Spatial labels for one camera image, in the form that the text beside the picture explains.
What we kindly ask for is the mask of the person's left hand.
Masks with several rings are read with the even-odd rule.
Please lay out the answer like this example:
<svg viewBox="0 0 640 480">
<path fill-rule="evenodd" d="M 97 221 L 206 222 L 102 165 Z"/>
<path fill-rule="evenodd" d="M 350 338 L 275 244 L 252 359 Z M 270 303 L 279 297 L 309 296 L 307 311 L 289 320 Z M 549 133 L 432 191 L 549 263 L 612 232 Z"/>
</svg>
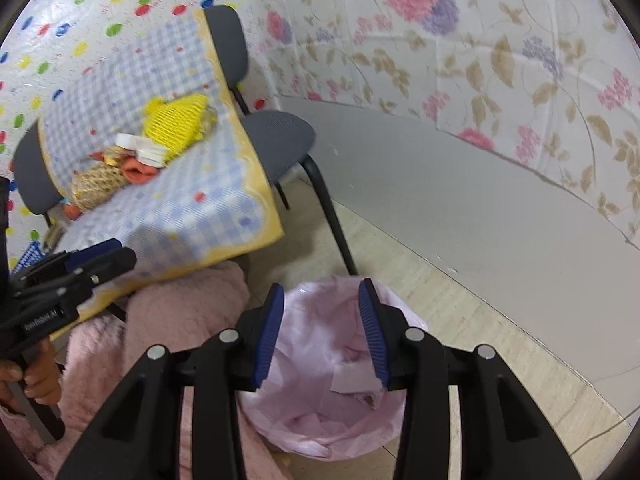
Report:
<svg viewBox="0 0 640 480">
<path fill-rule="evenodd" d="M 60 384 L 61 373 L 55 362 L 55 351 L 49 339 L 43 339 L 38 344 L 35 361 L 24 372 L 16 363 L 2 360 L 0 364 L 1 406 L 13 413 L 21 413 L 17 400 L 14 399 L 9 385 L 24 380 L 26 384 L 25 396 L 35 400 L 38 404 L 58 404 L 62 396 Z"/>
</svg>

